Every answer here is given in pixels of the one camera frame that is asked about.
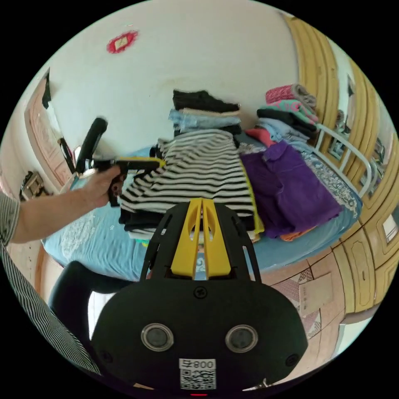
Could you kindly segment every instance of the hand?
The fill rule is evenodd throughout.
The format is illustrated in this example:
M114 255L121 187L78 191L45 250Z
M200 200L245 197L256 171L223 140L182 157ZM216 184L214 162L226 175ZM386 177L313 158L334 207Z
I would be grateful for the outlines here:
M121 173L119 166L113 166L105 172L96 172L81 188L84 200L92 208L101 208L108 204L108 189L114 177Z

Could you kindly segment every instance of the yellow plastic mount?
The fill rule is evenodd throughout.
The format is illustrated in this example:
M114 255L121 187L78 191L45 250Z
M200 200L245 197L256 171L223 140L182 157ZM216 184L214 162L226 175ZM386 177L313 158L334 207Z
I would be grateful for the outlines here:
M200 220L203 215L205 271L207 279L230 274L231 267L215 204L211 199L193 198L187 211L182 233L177 244L171 271L178 276L194 279L197 264Z
M147 162L147 161L153 161L153 162L158 162L159 167L164 167L165 166L165 161L160 158L151 158L151 157L118 157L118 161L141 161L141 162Z

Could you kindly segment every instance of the metal bed rail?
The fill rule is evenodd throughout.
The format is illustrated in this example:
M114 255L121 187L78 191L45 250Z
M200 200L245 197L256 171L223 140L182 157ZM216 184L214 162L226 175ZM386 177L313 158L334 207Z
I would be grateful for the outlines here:
M371 170L371 165L370 162L366 159L366 157L356 148L354 147L349 141L345 140L340 134L334 132L333 130L329 129L328 127L318 123L316 125L320 129L320 134L319 138L317 141L317 144L315 147L312 147L312 151L325 163L327 164L357 195L362 198L368 191L371 185L371 179L372 179L372 170ZM320 146L323 142L324 135L328 134L332 136L334 139L337 141L340 141L346 148L346 154L344 155L344 158L337 167L334 165L333 162L331 162L323 153L320 152ZM345 166L348 163L349 157L351 154L354 154L356 157L358 157L365 165L366 167L366 182L364 186L361 188L360 192L357 190L357 188L352 184L352 182L347 178L347 176L344 175L343 170Z

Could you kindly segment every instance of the pink towel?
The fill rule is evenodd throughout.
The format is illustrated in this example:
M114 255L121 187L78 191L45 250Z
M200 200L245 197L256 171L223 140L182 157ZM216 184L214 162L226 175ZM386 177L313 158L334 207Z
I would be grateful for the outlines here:
M314 113L316 109L316 97L310 94L306 88L299 83L275 87L267 91L267 104L272 104L281 100L298 100L312 113Z
M275 87L268 90L266 93L266 103L271 104L280 100L295 100L295 95L292 92L292 84L286 86Z

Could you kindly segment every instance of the light blue bedsheet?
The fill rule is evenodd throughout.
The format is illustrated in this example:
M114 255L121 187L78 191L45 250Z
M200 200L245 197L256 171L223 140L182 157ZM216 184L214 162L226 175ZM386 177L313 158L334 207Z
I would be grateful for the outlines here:
M149 148L145 148L134 155L148 156L148 153ZM316 255L335 243L359 219L360 198L316 156L306 154L304 159L342 205L343 211L337 218L292 242L263 237L254 244L261 271L281 268ZM72 189L81 184L84 183L76 182ZM109 205L96 209L44 240L44 248L63 266L76 260L97 273L136 281L140 277L146 248L129 238L118 223L119 215L119 208ZM196 279L205 279L203 254L198 254Z

